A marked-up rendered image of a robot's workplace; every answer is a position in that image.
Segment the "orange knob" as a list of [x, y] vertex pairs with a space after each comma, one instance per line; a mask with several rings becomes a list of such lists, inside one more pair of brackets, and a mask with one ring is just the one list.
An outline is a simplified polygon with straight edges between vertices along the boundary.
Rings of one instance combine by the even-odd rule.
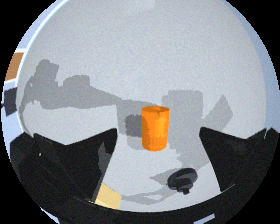
[[166, 147], [169, 113], [170, 109], [165, 107], [141, 109], [142, 147], [147, 151], [159, 152]]

